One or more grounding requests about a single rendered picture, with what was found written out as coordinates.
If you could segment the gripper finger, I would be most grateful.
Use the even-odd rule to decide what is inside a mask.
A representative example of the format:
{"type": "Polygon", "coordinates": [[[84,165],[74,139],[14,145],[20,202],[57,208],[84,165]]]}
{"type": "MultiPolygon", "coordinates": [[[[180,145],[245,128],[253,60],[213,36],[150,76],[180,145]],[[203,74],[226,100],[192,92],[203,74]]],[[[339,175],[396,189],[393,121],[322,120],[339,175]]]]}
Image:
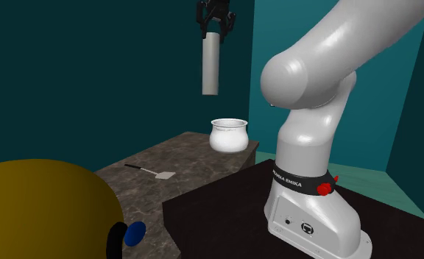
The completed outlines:
{"type": "Polygon", "coordinates": [[[220,11],[217,15],[217,18],[220,19],[220,43],[224,43],[225,37],[227,36],[228,32],[233,30],[236,14],[233,12],[226,13],[220,11]]]}
{"type": "Polygon", "coordinates": [[[201,29],[202,38],[206,39],[208,23],[213,15],[213,6],[206,2],[197,2],[197,23],[201,29]]]}

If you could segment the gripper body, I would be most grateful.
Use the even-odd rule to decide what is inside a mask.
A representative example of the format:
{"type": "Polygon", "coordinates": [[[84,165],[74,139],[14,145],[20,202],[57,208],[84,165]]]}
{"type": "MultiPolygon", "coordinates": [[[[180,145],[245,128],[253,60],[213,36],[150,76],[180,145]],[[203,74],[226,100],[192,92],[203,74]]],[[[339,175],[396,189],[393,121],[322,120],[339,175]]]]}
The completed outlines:
{"type": "Polygon", "coordinates": [[[199,0],[197,18],[225,18],[229,11],[230,0],[199,0]]]}

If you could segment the grey cylinder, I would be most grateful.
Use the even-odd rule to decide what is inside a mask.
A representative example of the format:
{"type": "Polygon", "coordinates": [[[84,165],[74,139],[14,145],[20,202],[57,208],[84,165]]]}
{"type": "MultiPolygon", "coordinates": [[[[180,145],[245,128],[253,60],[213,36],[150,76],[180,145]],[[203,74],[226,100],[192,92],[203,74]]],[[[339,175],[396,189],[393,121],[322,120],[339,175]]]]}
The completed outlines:
{"type": "Polygon", "coordinates": [[[202,95],[217,95],[219,90],[220,34],[207,32],[202,41],[202,95]]]}

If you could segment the white round pot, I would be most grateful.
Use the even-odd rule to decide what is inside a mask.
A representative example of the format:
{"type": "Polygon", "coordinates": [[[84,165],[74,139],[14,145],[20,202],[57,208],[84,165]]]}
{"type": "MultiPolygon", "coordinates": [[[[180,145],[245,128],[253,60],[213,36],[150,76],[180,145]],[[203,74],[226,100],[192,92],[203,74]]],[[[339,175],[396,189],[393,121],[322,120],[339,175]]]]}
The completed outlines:
{"type": "Polygon", "coordinates": [[[237,118],[218,118],[212,120],[211,124],[209,144],[213,150],[233,154],[247,148],[249,143],[247,121],[237,118]]]}

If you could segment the dark robot stand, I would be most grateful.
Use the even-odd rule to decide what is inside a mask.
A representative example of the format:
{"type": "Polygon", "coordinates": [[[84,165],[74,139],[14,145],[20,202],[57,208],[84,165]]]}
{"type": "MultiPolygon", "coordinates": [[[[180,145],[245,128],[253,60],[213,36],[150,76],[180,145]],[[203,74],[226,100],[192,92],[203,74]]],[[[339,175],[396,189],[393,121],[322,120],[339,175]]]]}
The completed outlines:
{"type": "MultiPolygon", "coordinates": [[[[264,216],[273,160],[163,203],[181,259],[313,259],[269,233],[264,216]]],[[[424,259],[424,219],[343,187],[371,238],[371,259],[424,259]]]]}

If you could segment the blue oval object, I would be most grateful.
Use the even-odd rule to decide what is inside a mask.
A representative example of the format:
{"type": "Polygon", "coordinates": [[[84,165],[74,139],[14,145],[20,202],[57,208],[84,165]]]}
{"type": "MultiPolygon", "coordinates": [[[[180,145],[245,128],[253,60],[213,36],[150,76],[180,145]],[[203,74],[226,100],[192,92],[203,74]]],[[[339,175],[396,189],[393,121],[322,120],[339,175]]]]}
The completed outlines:
{"type": "Polygon", "coordinates": [[[146,225],[142,221],[133,222],[128,228],[124,236],[124,243],[127,246],[136,246],[144,238],[146,234],[146,225]]]}

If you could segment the yellow rounded object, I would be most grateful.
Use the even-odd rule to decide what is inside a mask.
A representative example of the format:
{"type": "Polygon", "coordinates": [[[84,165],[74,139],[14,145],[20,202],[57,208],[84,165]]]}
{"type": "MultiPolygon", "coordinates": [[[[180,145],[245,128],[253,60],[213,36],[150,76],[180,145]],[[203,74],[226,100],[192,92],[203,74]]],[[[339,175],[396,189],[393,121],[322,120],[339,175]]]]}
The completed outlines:
{"type": "Polygon", "coordinates": [[[126,229],[116,195],[92,171],[0,163],[0,259],[122,259],[126,229]]]}

